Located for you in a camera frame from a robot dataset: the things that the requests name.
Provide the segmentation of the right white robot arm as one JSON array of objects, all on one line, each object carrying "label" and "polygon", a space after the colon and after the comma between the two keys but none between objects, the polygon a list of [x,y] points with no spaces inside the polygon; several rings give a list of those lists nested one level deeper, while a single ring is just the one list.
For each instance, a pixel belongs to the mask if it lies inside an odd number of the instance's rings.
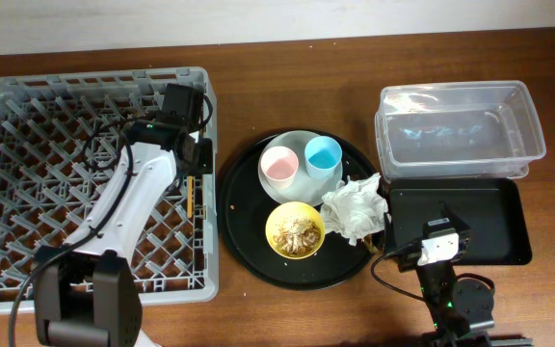
[{"label": "right white robot arm", "polygon": [[492,338],[495,284],[471,273],[456,274],[454,264],[465,255],[470,226],[444,203],[441,217],[427,222],[422,235],[392,251],[382,260],[395,258],[401,272],[415,271],[421,287],[419,296],[431,314],[435,330],[423,334],[423,346],[532,346],[526,337]]}]

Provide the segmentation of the yellow plastic bowl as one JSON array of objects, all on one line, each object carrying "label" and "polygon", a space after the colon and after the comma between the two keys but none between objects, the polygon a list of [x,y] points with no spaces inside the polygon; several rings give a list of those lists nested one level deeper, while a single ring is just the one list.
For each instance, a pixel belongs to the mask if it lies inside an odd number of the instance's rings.
[{"label": "yellow plastic bowl", "polygon": [[[301,256],[296,256],[296,255],[284,254],[278,249],[278,246],[276,245],[276,242],[274,241],[273,237],[278,233],[278,225],[284,220],[289,218],[307,218],[311,220],[320,229],[321,238],[309,253],[303,254]],[[272,213],[270,214],[266,222],[265,234],[270,247],[277,254],[289,259],[299,260],[299,259],[310,257],[319,251],[319,249],[324,243],[326,230],[325,230],[325,223],[320,213],[314,207],[303,202],[290,201],[290,202],[281,204],[280,206],[278,206],[276,209],[272,211]]]}]

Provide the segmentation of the pink plastic cup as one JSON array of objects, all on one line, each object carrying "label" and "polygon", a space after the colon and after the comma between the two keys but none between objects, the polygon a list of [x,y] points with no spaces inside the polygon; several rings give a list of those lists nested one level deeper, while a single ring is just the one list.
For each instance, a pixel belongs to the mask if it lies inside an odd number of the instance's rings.
[{"label": "pink plastic cup", "polygon": [[289,147],[270,147],[260,158],[263,176],[277,190],[283,190],[292,185],[298,168],[298,156]]}]

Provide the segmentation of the white paper napkin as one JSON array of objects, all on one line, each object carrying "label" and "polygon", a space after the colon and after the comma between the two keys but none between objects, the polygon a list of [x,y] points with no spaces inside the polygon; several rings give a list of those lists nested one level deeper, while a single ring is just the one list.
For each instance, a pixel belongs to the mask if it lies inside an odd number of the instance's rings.
[{"label": "white paper napkin", "polygon": [[381,175],[347,182],[339,181],[336,188],[322,196],[320,214],[326,233],[336,233],[355,246],[366,236],[384,231],[384,214],[388,203],[379,193]]}]

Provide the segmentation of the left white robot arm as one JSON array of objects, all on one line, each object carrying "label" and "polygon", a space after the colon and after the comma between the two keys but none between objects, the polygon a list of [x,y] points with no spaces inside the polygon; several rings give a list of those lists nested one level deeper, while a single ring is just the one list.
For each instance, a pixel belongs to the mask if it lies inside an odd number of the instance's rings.
[{"label": "left white robot arm", "polygon": [[207,93],[169,84],[161,109],[124,121],[114,174],[90,214],[58,248],[41,246],[27,280],[37,338],[46,346],[150,346],[131,262],[154,206],[187,176],[213,172],[201,136],[214,107]]}]

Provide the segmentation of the food scraps and rice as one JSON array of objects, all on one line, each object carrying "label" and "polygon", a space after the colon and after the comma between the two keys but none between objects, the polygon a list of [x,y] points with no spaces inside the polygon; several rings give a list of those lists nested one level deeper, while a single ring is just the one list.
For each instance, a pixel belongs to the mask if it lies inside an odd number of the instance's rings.
[{"label": "food scraps and rice", "polygon": [[321,238],[320,229],[307,218],[289,218],[277,226],[273,237],[278,249],[289,255],[309,253]]}]

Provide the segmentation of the blue plastic cup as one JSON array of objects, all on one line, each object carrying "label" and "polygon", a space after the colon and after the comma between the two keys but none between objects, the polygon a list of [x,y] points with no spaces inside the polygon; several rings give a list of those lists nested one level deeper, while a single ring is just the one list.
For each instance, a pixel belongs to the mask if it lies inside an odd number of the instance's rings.
[{"label": "blue plastic cup", "polygon": [[331,176],[341,163],[342,148],[329,136],[318,136],[311,139],[304,148],[307,173],[315,179]]}]

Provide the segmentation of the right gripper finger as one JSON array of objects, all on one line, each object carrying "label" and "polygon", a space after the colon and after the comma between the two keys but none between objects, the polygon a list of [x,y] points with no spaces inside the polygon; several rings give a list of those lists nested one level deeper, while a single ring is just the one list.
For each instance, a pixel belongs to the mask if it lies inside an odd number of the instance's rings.
[{"label": "right gripper finger", "polygon": [[383,249],[386,253],[393,251],[396,248],[396,241],[394,235],[394,227],[392,224],[392,217],[388,212],[383,213],[384,221],[384,245]]},{"label": "right gripper finger", "polygon": [[451,210],[447,203],[441,201],[440,212],[446,222],[443,223],[444,229],[453,229],[458,234],[469,234],[470,226],[460,218],[455,212]]}]

